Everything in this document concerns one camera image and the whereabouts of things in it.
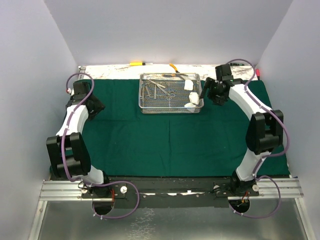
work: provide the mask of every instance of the white wall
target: white wall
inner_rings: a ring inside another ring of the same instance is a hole
[[[259,68],[272,103],[291,133],[287,153],[320,239],[320,1],[294,0],[264,51]]]
[[[24,240],[77,65],[41,0],[1,1],[0,33],[0,239]]]
[[[80,65],[260,59],[292,0],[44,0]]]

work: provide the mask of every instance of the yellow screwdriver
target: yellow screwdriver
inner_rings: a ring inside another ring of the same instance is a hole
[[[144,65],[152,65],[153,63],[145,63],[142,61],[135,61],[135,62],[130,62],[130,66],[144,66]]]

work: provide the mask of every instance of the wire mesh tray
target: wire mesh tray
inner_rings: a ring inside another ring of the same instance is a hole
[[[185,90],[185,81],[193,82],[193,90]],[[200,77],[196,73],[144,73],[140,76],[139,107],[144,114],[199,113],[204,106],[200,99],[195,107],[190,103],[189,94],[202,91]]]

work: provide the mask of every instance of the marble tabletop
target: marble tabletop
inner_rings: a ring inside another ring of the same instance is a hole
[[[200,79],[205,81],[207,77],[216,78],[215,67],[217,65],[175,65],[180,73],[197,73]],[[91,65],[82,67],[82,72],[90,74],[94,79],[139,79],[141,74],[146,73],[174,73],[174,69],[169,64],[152,64],[143,66],[130,66],[129,64],[115,65]],[[253,69],[250,66],[232,66],[234,78],[248,80]]]

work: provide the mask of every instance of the robotic arm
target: robotic arm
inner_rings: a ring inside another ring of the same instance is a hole
[[[281,122],[284,115],[280,110],[272,110],[258,98],[254,101],[246,91],[252,96],[254,94],[245,88],[243,80],[234,79],[229,64],[217,66],[215,72],[217,79],[206,78],[200,98],[203,98],[209,89],[207,96],[214,104],[222,106],[225,101],[231,99],[250,120],[245,136],[247,150],[241,164],[233,172],[230,183],[231,191],[241,195],[255,184],[254,176],[268,155],[283,143],[282,127],[264,109],[272,111]]]
[[[76,105],[83,100],[90,91],[87,82],[74,82],[70,100],[66,107],[66,116],[61,129],[55,136],[46,140],[52,171],[58,178],[66,178],[66,172],[62,162],[61,140],[66,126],[68,130],[65,136],[65,157],[70,175],[74,179],[82,179],[86,183],[106,184],[109,183],[107,175],[91,165],[91,159],[82,138],[82,130],[87,119],[92,120],[105,106],[97,97],[91,94],[85,102],[76,110]]]

